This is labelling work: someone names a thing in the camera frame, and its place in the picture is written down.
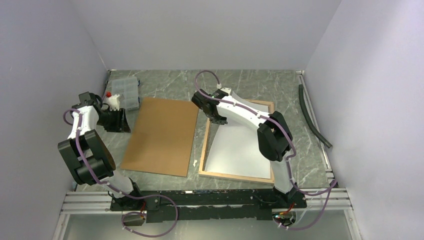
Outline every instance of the transparent plastic box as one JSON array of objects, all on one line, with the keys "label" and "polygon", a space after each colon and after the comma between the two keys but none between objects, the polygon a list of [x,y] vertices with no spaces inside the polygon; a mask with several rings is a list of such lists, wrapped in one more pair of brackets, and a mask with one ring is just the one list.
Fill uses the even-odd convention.
[{"label": "transparent plastic box", "polygon": [[112,95],[120,95],[120,107],[135,110],[140,107],[139,84],[136,76],[112,80]]}]

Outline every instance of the white paper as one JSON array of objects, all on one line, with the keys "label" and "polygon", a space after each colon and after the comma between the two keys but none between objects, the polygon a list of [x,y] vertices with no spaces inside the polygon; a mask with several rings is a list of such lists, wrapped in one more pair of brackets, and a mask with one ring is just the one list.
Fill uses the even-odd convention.
[{"label": "white paper", "polygon": [[[269,112],[266,105],[246,101],[243,103]],[[227,121],[228,124],[218,127],[207,156],[205,171],[270,179],[271,164],[259,151],[257,132],[234,120]]]}]

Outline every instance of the wall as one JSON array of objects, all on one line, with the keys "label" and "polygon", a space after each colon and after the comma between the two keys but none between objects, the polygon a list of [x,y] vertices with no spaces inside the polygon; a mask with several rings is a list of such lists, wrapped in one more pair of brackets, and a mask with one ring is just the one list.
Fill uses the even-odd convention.
[{"label": "wall", "polygon": [[108,69],[304,70],[340,0],[72,0]]},{"label": "wall", "polygon": [[62,113],[107,72],[68,0],[2,0],[0,63],[0,239],[52,239],[72,181]]},{"label": "wall", "polygon": [[343,0],[306,68],[364,239],[424,239],[424,2]]}]

